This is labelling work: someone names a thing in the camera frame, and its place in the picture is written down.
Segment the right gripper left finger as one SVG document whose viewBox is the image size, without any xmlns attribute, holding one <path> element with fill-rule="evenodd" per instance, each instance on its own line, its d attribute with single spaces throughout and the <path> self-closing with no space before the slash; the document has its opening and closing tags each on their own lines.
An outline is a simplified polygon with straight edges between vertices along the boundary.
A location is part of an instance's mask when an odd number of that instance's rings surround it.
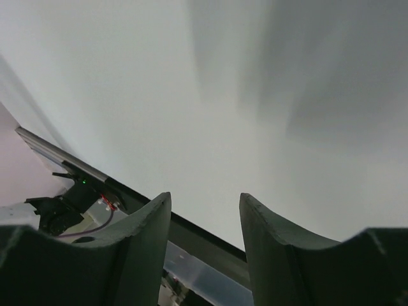
<svg viewBox="0 0 408 306">
<path fill-rule="evenodd" d="M 99 232 L 66 243 L 1 228 L 2 305 L 156 305 L 171 219 L 162 193 Z"/>
</svg>

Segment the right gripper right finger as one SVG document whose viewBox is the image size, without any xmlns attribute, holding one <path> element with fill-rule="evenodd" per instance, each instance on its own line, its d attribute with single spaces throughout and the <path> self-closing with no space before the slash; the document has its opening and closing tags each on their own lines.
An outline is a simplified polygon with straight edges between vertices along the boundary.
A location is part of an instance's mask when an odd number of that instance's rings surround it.
<svg viewBox="0 0 408 306">
<path fill-rule="evenodd" d="M 338 242 L 240 197 L 256 305 L 406 305 L 407 230 L 367 228 Z"/>
</svg>

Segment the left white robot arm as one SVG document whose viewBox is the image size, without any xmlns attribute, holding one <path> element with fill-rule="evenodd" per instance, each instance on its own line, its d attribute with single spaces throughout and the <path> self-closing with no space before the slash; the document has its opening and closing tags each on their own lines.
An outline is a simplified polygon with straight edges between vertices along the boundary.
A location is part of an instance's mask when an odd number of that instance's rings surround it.
<svg viewBox="0 0 408 306">
<path fill-rule="evenodd" d="M 59 238 L 73 238 L 90 235 L 101 227 L 86 229 L 77 233 L 66 230 L 80 224 L 83 214 L 101 198 L 99 182 L 89 175 L 53 173 L 74 181 L 64 193 L 54 197 L 28 198 L 22 203 L 1 207 L 1 234 L 28 228 Z"/>
</svg>

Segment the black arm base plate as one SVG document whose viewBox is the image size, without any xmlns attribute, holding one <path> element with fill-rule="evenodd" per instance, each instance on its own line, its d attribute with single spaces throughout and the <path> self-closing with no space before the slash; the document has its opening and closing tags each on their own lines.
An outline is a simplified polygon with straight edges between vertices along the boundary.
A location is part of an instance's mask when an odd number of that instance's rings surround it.
<svg viewBox="0 0 408 306">
<path fill-rule="evenodd" d="M 150 199 L 90 166 L 63 161 L 62 167 L 78 180 L 90 182 L 119 211 L 129 215 L 145 206 Z M 171 214 L 168 239 L 240 285 L 251 288 L 245 252 L 193 224 L 176 213 Z"/>
</svg>

